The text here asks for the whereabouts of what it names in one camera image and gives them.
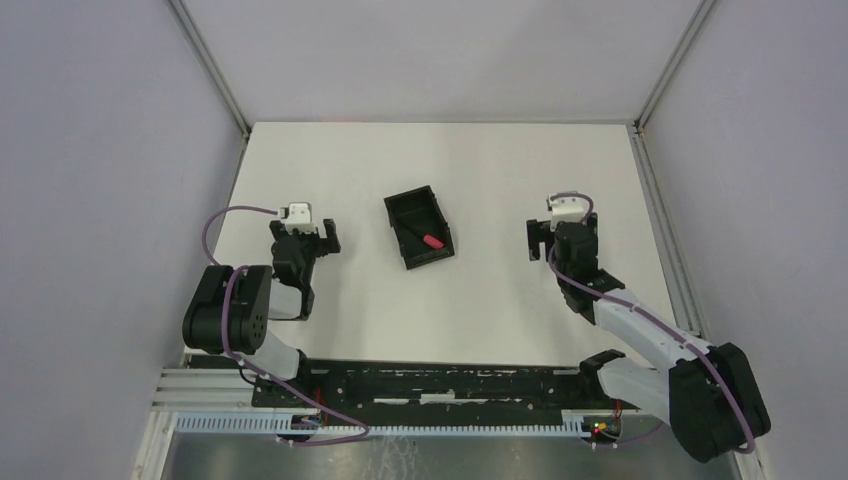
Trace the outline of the red handled screwdriver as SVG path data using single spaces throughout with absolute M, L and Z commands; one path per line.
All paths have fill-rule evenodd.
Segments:
M 402 219 L 397 219 L 396 223 L 433 250 L 439 250 L 445 247 L 445 244 L 440 239 L 413 224 L 405 222 Z

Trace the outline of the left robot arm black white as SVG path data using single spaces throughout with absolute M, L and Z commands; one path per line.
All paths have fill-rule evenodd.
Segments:
M 306 321 L 314 305 L 316 261 L 341 251 L 336 224 L 317 227 L 269 224 L 273 243 L 269 265 L 242 270 L 212 265 L 204 271 L 187 308 L 182 336 L 190 349 L 224 355 L 261 376 L 296 378 L 305 354 L 269 331 L 277 321 Z

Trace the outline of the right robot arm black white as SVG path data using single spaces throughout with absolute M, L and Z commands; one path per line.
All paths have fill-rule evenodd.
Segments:
M 668 426 L 693 459 L 749 454 L 772 422 L 750 362 L 733 343 L 714 345 L 660 319 L 598 261 L 596 214 L 526 223 L 530 260 L 546 260 L 568 308 L 638 353 L 586 359 L 582 370 L 607 397 Z

